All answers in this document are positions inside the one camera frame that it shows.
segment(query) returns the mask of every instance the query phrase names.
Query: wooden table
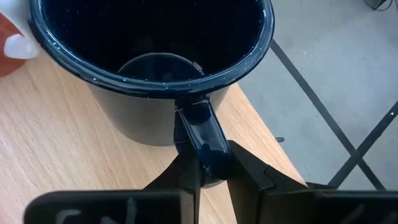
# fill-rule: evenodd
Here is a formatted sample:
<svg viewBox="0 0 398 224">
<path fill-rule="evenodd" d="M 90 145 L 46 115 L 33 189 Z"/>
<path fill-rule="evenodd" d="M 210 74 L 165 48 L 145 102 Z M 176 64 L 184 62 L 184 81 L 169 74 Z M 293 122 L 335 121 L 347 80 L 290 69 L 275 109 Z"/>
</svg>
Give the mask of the wooden table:
<svg viewBox="0 0 398 224">
<path fill-rule="evenodd" d="M 228 139 L 304 183 L 237 85 L 217 113 Z M 86 83 L 45 54 L 0 79 L 0 223 L 22 223 L 53 190 L 143 188 L 176 155 L 120 134 Z M 200 222 L 236 223 L 225 183 L 202 191 Z"/>
</svg>

